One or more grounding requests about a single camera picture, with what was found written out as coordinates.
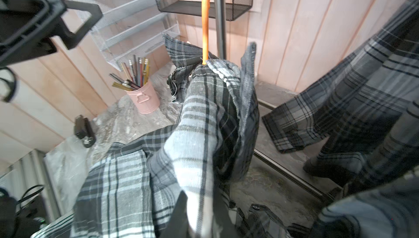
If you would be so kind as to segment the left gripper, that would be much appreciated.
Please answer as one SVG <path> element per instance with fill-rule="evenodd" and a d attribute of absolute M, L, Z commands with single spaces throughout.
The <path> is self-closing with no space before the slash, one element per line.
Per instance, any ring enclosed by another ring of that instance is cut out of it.
<path fill-rule="evenodd" d="M 65 21 L 68 11 L 84 12 Z M 1 67 L 57 52 L 51 37 L 74 49 L 103 17 L 99 5 L 69 0 L 1 0 Z"/>

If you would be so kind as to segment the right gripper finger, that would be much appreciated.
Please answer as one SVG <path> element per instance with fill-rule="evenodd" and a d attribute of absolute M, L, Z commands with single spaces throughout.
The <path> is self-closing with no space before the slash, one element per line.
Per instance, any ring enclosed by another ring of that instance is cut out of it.
<path fill-rule="evenodd" d="M 187 218 L 187 195 L 181 192 L 167 227 L 162 231 L 160 238 L 189 238 L 189 223 Z"/>

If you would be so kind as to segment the orange hanger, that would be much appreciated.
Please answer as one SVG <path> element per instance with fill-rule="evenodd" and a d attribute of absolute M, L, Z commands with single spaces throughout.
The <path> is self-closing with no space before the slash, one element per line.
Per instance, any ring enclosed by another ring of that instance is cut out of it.
<path fill-rule="evenodd" d="M 201 22 L 203 28 L 203 65 L 206 65 L 206 61 L 209 56 L 209 42 L 208 42 L 208 20 L 209 20 L 209 9 L 210 0 L 201 0 Z"/>

